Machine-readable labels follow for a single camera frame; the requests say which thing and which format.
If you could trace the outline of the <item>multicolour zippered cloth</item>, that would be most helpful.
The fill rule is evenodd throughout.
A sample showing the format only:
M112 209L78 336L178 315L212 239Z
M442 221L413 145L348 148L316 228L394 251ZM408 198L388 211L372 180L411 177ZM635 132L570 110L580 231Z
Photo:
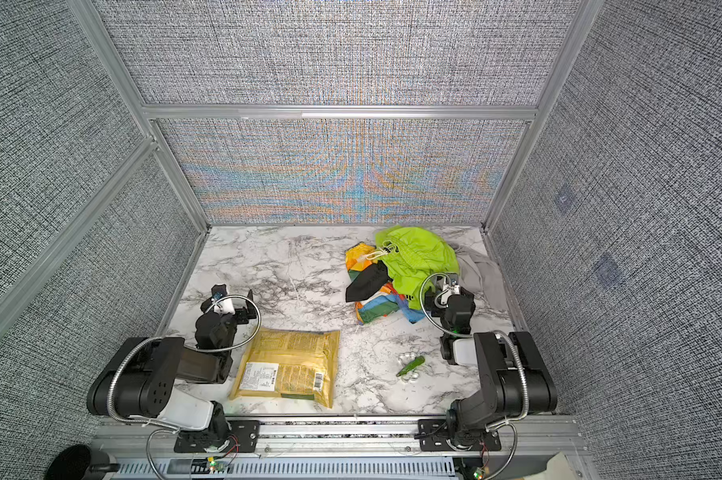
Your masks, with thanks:
M375 247L358 243L345 253L345 266L351 283L346 288L346 302L354 306L356 320L361 325L402 313L410 323L425 318L421 310L409 307L409 299L400 294L388 277L386 265L369 259Z

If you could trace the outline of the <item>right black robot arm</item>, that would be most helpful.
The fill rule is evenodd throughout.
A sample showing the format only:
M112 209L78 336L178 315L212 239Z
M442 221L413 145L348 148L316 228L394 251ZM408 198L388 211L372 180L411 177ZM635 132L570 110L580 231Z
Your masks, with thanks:
M453 401L443 420L419 422L416 438L424 451L497 451L500 428L555 412L558 390L530 333L473 332L475 296L455 273L430 275L417 298L441 332L442 358L475 368L479 379L478 390Z

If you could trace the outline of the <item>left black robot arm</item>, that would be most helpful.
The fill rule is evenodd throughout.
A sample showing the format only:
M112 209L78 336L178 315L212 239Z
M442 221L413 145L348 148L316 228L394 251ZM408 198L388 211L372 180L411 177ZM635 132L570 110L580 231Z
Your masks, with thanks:
M131 337L104 367L87 395L87 409L123 424L153 425L177 434L177 453L228 450L235 432L223 406L176 387L178 380L197 385L223 384L233 366L240 326L262 318L254 292L232 295L224 284L212 287L195 324L195 343L179 336Z

